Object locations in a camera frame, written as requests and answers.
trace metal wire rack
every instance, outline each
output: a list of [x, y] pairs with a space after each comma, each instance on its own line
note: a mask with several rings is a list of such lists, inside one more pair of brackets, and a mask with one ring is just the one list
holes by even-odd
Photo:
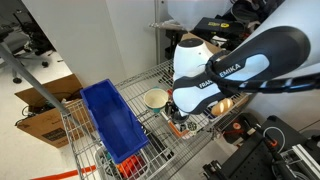
[[[210, 109], [207, 109], [201, 115], [190, 116], [188, 121], [198, 125], [198, 133], [188, 133], [179, 138], [162, 116], [149, 111], [143, 103], [143, 95], [151, 88], [170, 89], [172, 74], [172, 62], [167, 61], [116, 85], [149, 139], [147, 146], [118, 165], [102, 145], [82, 100], [67, 105], [70, 113], [62, 115], [62, 119], [80, 179], [169, 179], [211, 140], [211, 133], [203, 129], [214, 127], [221, 132], [231, 123], [234, 114], [240, 112], [237, 105], [247, 97], [246, 94], [233, 96], [235, 106], [225, 115], [211, 117]], [[79, 126], [72, 123], [73, 118], [80, 122]], [[84, 136], [84, 128], [96, 140]]]

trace blue bin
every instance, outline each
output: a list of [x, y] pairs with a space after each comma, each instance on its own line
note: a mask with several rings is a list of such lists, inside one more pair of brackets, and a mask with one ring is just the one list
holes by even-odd
[[110, 80], [81, 90], [90, 116], [115, 163], [148, 144], [141, 124]]

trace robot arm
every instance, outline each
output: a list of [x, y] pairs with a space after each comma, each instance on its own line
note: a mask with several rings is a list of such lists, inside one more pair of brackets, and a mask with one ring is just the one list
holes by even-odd
[[[312, 6], [319, 5], [319, 1], [312, 1]], [[280, 7], [277, 11], [289, 12], [287, 8], [301, 8], [304, 4], [288, 1], [281, 6], [284, 8]], [[288, 16], [290, 13], [282, 11], [282, 16]], [[317, 13], [314, 7], [306, 10], [304, 16], [309, 17], [312, 13]], [[181, 116], [202, 113], [209, 104], [223, 99], [224, 91], [280, 93], [320, 88], [319, 74], [269, 81], [320, 60], [315, 60], [315, 54], [319, 54], [320, 51], [311, 49], [317, 45], [313, 39], [317, 36], [315, 34], [319, 34], [316, 29], [309, 31], [304, 27], [304, 23], [290, 26], [286, 25], [285, 21], [284, 25], [272, 24], [270, 27], [269, 22], [278, 21], [272, 17], [278, 17], [277, 13], [266, 21], [269, 27], [260, 26], [257, 33], [251, 35], [245, 43], [221, 61], [220, 56], [227, 55], [228, 52], [222, 51], [209, 57], [208, 53], [205, 53], [207, 50], [202, 50], [205, 46], [199, 43], [199, 40], [185, 40], [183, 46], [177, 46], [174, 57], [173, 100], [179, 107]], [[207, 54], [207, 63], [201, 66], [203, 54]], [[194, 69], [186, 63], [190, 60], [183, 62], [183, 59], [188, 57], [193, 61], [199, 61]]]

